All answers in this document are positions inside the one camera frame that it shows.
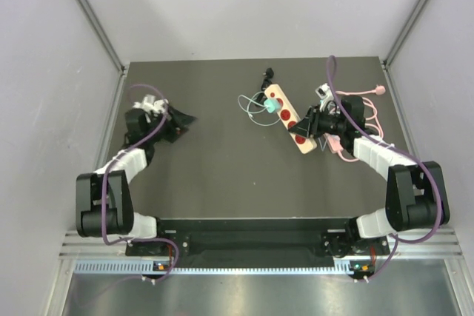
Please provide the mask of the teal plug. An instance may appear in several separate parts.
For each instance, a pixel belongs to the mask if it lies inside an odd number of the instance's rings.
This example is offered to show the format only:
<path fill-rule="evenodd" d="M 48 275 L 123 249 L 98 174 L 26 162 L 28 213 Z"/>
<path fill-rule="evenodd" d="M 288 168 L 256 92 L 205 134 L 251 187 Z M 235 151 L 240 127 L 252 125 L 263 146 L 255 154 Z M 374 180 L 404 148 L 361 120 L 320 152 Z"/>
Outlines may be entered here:
<path fill-rule="evenodd" d="M 281 103 L 277 98 L 267 98 L 264 101 L 264 108 L 268 113 L 277 113 L 281 109 Z"/>

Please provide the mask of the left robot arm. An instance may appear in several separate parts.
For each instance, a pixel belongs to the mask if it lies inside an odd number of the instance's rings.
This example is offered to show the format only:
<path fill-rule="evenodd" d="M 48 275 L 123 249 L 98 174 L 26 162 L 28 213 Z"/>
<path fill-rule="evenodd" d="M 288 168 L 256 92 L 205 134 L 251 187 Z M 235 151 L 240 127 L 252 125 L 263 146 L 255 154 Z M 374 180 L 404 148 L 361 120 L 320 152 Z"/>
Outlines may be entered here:
<path fill-rule="evenodd" d="M 142 239 L 152 254 L 160 254 L 168 237 L 158 230 L 158 218 L 134 211 L 130 183 L 146 169 L 160 141 L 174 143 L 196 117 L 185 114 L 166 100 L 136 102 L 124 114 L 126 133 L 121 149 L 102 168 L 76 179 L 76 230 L 83 238 L 119 235 Z"/>

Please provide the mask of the beige wooden power strip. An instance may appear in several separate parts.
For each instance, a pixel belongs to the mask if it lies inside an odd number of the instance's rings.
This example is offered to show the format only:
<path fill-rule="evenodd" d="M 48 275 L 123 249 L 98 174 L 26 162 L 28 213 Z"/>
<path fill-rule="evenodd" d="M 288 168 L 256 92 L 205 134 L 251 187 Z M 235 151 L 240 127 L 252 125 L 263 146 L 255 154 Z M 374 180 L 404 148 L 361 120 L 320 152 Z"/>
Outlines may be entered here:
<path fill-rule="evenodd" d="M 264 94 L 269 99 L 275 99 L 280 104 L 280 110 L 277 111 L 277 114 L 299 151 L 302 154 L 313 151 L 318 146 L 313 138 L 306 138 L 290 132 L 290 128 L 301 119 L 282 88 L 278 84 L 271 84 L 264 90 Z"/>

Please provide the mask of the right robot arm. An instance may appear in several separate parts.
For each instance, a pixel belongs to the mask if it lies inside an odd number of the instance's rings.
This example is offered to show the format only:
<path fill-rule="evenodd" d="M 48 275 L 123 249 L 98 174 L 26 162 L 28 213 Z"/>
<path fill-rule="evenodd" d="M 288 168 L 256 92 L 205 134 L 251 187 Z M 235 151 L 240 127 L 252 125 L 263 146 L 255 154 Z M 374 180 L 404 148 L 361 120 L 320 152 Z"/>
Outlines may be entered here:
<path fill-rule="evenodd" d="M 387 182 L 385 206 L 346 223 L 345 242 L 356 254 L 369 249 L 373 238 L 412 229 L 437 230 L 450 221 L 441 166 L 435 161 L 420 162 L 384 142 L 367 127 L 364 110 L 362 97 L 344 96 L 336 111 L 311 107 L 303 119 L 288 129 L 299 138 L 338 136 L 344 150 Z"/>

